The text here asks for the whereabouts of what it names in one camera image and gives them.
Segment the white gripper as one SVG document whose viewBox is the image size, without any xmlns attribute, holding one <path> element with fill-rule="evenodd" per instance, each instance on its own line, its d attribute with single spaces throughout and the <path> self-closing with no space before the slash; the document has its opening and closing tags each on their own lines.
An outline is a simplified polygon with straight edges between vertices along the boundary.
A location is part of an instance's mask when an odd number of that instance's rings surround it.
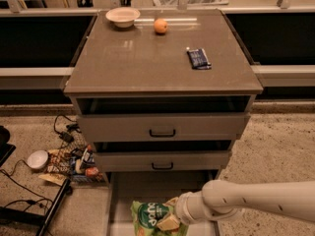
<svg viewBox="0 0 315 236">
<path fill-rule="evenodd" d="M 161 231 L 178 229 L 180 221 L 186 225 L 196 224 L 206 219 L 204 212 L 204 202 L 201 192 L 188 192 L 179 198 L 174 197 L 164 203 L 166 207 L 174 207 L 173 213 L 169 212 L 157 223 L 157 228 Z"/>
</svg>

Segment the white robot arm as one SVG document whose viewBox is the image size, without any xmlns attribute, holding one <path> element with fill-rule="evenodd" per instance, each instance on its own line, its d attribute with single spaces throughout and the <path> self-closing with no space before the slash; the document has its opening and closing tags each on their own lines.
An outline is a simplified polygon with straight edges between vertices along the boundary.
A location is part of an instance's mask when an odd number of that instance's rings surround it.
<svg viewBox="0 0 315 236">
<path fill-rule="evenodd" d="M 229 220 L 244 208 L 314 222 L 315 182 L 235 184 L 212 180 L 199 192 L 176 198 L 174 211 L 160 219 L 157 228 L 166 231 L 180 224 Z"/>
</svg>

